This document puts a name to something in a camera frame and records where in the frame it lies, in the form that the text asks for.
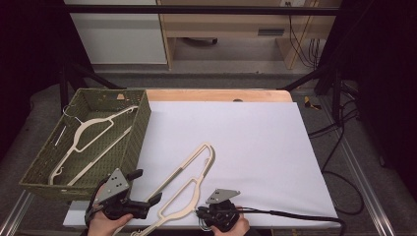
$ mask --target aluminum rail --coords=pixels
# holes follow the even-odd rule
[[[13,236],[15,234],[32,200],[33,194],[23,190],[12,211],[1,225],[0,236]]]
[[[320,103],[324,108],[326,115],[330,122],[333,122],[330,112],[330,104],[328,98],[324,99],[320,97]],[[336,131],[337,137],[340,137],[340,131]],[[375,194],[371,184],[368,181],[368,178],[365,176],[364,171],[362,170],[352,148],[349,145],[349,142],[342,137],[341,141],[342,151],[344,153],[343,157],[346,160],[347,166],[349,167],[350,173],[352,174],[355,183],[357,184],[358,189],[361,191],[365,205],[368,209],[369,214],[371,215],[372,220],[381,236],[394,236],[395,232],[387,218],[384,209],[378,200],[377,195]]]
[[[291,15],[349,16],[354,10],[315,7],[193,6],[193,5],[45,5],[47,10],[66,13],[105,14],[215,14],[215,15]]]

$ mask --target hand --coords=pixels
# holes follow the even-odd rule
[[[111,220],[100,210],[94,214],[93,219],[89,222],[89,236],[112,236],[116,230],[125,226],[132,218],[132,214],[125,214],[119,219]]]
[[[246,232],[248,232],[249,228],[250,226],[248,219],[246,219],[243,216],[243,213],[241,213],[239,214],[239,219],[236,221],[235,225],[233,225],[233,228],[228,232],[223,233],[215,226],[212,226],[211,230],[214,233],[214,236],[244,236]]]

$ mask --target wall outlet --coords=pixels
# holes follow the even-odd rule
[[[280,7],[303,7],[306,0],[281,0]]]

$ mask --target wicker basket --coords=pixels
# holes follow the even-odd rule
[[[54,178],[53,185],[48,184],[49,175],[73,145],[80,121],[107,118],[132,105],[139,107],[133,112],[113,118],[114,125],[89,146],[88,143],[111,123],[105,121],[86,128],[80,136],[77,148],[88,147],[82,152],[72,151],[63,164],[62,173]],[[81,88],[77,90],[65,113],[20,181],[21,186],[50,200],[84,201],[90,199],[97,183],[115,168],[120,168],[124,174],[137,168],[150,117],[149,102],[144,90]],[[130,132],[115,143],[130,127]],[[81,179],[73,186],[67,186],[81,170],[112,144],[114,146]]]

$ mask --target beige hanger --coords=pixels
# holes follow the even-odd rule
[[[53,179],[56,176],[58,176],[58,175],[60,175],[62,173],[62,169],[64,168],[64,167],[62,167],[62,165],[68,159],[68,157],[71,155],[71,153],[73,151],[83,152],[92,143],[94,143],[98,138],[100,138],[102,135],[104,135],[104,133],[106,133],[111,127],[113,127],[114,122],[113,122],[112,119],[114,119],[115,117],[120,116],[120,115],[122,115],[124,113],[132,112],[134,109],[137,109],[137,108],[138,108],[137,105],[132,105],[132,106],[129,106],[129,107],[127,107],[127,108],[125,108],[125,109],[123,109],[123,110],[121,110],[121,111],[119,111],[119,112],[117,112],[117,113],[115,113],[115,114],[107,117],[107,118],[94,118],[94,119],[90,119],[90,120],[88,120],[86,122],[82,122],[82,121],[80,121],[77,118],[77,120],[80,121],[81,125],[77,129],[76,134],[74,135],[73,145],[67,150],[67,152],[65,153],[64,157],[59,161],[59,163],[55,166],[55,168],[50,173],[49,178],[48,178],[49,185],[53,185]],[[78,142],[80,140],[80,136],[81,136],[81,134],[83,133],[83,131],[86,128],[88,128],[89,126],[91,126],[93,124],[97,124],[97,123],[101,123],[101,122],[106,122],[106,121],[109,121],[110,122],[110,125],[104,131],[102,131],[99,135],[97,135],[92,141],[90,141],[88,144],[86,144],[83,148],[81,148],[81,149],[78,149],[77,148],[77,144],[78,144]]]
[[[209,144],[209,143],[203,143],[201,144],[195,151],[193,154],[191,154],[163,183],[160,187],[158,187],[156,189],[156,191],[150,195],[149,198],[151,198],[153,195],[159,193],[160,191],[162,191],[162,189],[164,189],[179,173],[181,173],[194,159],[196,159],[200,153],[203,152],[203,150],[205,150],[206,148],[208,148],[209,150],[209,157],[206,160],[206,165],[203,169],[203,172],[200,174],[200,176],[198,178],[196,177],[192,177],[191,179],[188,180],[188,182],[183,185],[178,192],[174,195],[174,197],[172,197],[159,211],[158,211],[158,217],[159,220],[157,222],[155,222],[153,225],[149,226],[148,228],[146,228],[145,230],[141,231],[141,232],[133,232],[131,234],[131,236],[146,236],[148,234],[150,234],[154,229],[156,229],[157,227],[159,227],[160,225],[162,225],[163,223],[172,220],[172,219],[178,219],[178,218],[182,218],[184,216],[186,216],[187,214],[189,214],[190,212],[193,212],[196,209],[196,205],[197,202],[199,201],[200,198],[200,187],[201,184],[204,180],[204,178],[206,177],[206,175],[208,174],[209,170],[211,169],[212,165],[214,164],[215,161],[215,152],[214,152],[214,148]],[[167,209],[167,207],[169,205],[171,205],[171,203],[184,191],[184,189],[186,189],[189,185],[191,185],[192,183],[195,183],[196,186],[194,187],[194,193],[193,193],[193,197],[191,199],[191,201],[181,210],[174,212],[172,214],[169,214],[167,216],[163,215],[163,212]]]
[[[129,127],[122,135],[120,135],[113,143],[111,143],[104,151],[101,152],[94,160],[92,160],[73,180],[68,183],[68,186],[73,186],[83,175],[85,175],[102,157],[105,156],[119,141],[121,141],[132,130],[132,126]]]

